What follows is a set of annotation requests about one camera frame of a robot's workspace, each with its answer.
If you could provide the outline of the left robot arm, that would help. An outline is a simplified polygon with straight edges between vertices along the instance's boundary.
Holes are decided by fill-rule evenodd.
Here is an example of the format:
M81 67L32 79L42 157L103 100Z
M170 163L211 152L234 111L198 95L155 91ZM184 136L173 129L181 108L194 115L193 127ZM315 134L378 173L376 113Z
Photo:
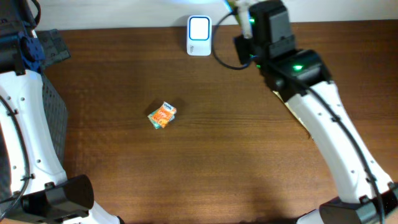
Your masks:
M70 57L56 29L37 31L37 1L1 1L1 218L121 223L95 202L89 178L62 166L68 112L45 69Z

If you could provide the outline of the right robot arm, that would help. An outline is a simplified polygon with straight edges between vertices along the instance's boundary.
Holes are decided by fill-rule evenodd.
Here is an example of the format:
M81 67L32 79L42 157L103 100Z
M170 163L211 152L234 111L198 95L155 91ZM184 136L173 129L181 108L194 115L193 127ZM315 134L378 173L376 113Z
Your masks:
M242 29L235 40L240 62L255 63L307 129L338 191L297 223L384 223L397 210L397 184L368 151L322 58L297 48L284 3L236 1L234 12Z

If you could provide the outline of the yellow snack bag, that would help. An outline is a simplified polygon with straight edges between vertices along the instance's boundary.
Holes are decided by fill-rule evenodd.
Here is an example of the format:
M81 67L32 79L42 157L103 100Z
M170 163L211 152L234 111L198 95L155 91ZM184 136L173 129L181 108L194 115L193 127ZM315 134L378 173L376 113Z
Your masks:
M306 127L306 125L304 124L304 122L301 120L301 118L296 114L296 112L293 111L293 109L289 106L288 103L286 103L280 93L278 91L274 91L272 90L273 94L276 95L276 97L278 97L278 99L284 104L284 106L289 110L290 114L301 124L301 126L305 129L305 131L308 134L309 139L313 139L312 135L310 134L310 131L308 130L308 128Z

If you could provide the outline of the green juice carton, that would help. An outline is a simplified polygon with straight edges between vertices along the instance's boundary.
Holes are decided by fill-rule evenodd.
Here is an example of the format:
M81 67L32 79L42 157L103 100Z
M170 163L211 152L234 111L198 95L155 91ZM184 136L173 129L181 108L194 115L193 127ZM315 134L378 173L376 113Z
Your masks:
M226 0L231 15L237 16L242 0Z

